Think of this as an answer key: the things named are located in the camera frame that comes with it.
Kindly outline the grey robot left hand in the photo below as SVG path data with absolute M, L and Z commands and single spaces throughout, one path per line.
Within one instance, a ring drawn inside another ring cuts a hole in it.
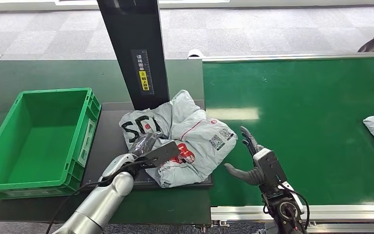
M 164 134 L 162 132 L 145 133 L 138 137 L 129 149 L 129 154 L 135 155 L 135 158 L 141 158 L 153 150 L 157 140 Z

